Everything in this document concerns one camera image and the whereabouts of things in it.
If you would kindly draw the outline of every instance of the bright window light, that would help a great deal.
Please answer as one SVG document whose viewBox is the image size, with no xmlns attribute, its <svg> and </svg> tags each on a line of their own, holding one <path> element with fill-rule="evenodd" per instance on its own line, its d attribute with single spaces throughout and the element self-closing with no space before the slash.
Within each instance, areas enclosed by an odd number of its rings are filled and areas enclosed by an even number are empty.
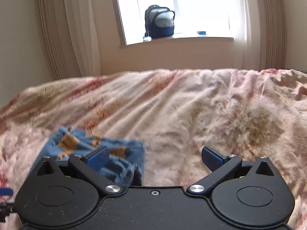
<svg viewBox="0 0 307 230">
<path fill-rule="evenodd" d="M 229 36 L 231 0 L 118 0 L 127 45 L 143 41 L 145 10 L 150 5 L 175 11 L 174 33 Z"/>
</svg>

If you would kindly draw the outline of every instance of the backpack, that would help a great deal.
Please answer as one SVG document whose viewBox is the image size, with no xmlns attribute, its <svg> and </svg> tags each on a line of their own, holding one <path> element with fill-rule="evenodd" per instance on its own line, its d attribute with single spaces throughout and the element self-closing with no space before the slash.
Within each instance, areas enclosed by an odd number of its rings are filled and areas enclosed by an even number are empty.
<svg viewBox="0 0 307 230">
<path fill-rule="evenodd" d="M 175 12 L 167 7 L 151 5 L 145 11 L 145 37 L 153 39 L 174 34 Z"/>
</svg>

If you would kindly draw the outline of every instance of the floral bedspread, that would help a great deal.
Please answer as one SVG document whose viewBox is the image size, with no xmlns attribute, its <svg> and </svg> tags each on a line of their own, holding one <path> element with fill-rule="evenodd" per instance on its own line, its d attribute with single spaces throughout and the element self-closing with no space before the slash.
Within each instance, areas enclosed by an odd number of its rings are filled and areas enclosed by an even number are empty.
<svg viewBox="0 0 307 230">
<path fill-rule="evenodd" d="M 28 88 L 0 110 L 0 187 L 16 194 L 48 137 L 64 125 L 142 141 L 146 186 L 187 187 L 207 175 L 205 145 L 243 160 L 267 155 L 295 197 L 289 225 L 307 229 L 304 73 L 154 70 Z M 20 225 L 12 215 L 0 228 Z"/>
</svg>

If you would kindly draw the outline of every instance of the blue gripper pad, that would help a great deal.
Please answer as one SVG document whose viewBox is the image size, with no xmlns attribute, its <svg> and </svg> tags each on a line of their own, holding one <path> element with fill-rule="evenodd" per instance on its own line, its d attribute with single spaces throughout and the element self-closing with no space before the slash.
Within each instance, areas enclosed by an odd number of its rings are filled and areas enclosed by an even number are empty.
<svg viewBox="0 0 307 230">
<path fill-rule="evenodd" d="M 0 196 L 12 196 L 13 190 L 11 188 L 0 188 Z"/>
<path fill-rule="evenodd" d="M 109 160 L 109 151 L 107 147 L 102 146 L 91 152 L 85 158 L 85 163 L 96 171 L 101 170 Z"/>
<path fill-rule="evenodd" d="M 207 146 L 201 150 L 201 159 L 212 172 L 227 162 L 227 157 Z"/>
</svg>

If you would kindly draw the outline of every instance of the cream wall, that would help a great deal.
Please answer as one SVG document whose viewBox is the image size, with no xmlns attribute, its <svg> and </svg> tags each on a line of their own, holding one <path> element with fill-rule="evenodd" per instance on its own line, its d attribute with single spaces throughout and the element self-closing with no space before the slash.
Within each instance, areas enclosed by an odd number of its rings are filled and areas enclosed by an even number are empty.
<svg viewBox="0 0 307 230">
<path fill-rule="evenodd" d="M 125 70 L 233 67 L 233 39 L 159 39 L 120 47 L 112 0 L 92 0 L 102 74 Z"/>
<path fill-rule="evenodd" d="M 0 106 L 51 80 L 38 35 L 34 0 L 0 0 Z"/>
<path fill-rule="evenodd" d="M 307 0 L 284 0 L 287 18 L 286 68 L 307 71 Z"/>
</svg>

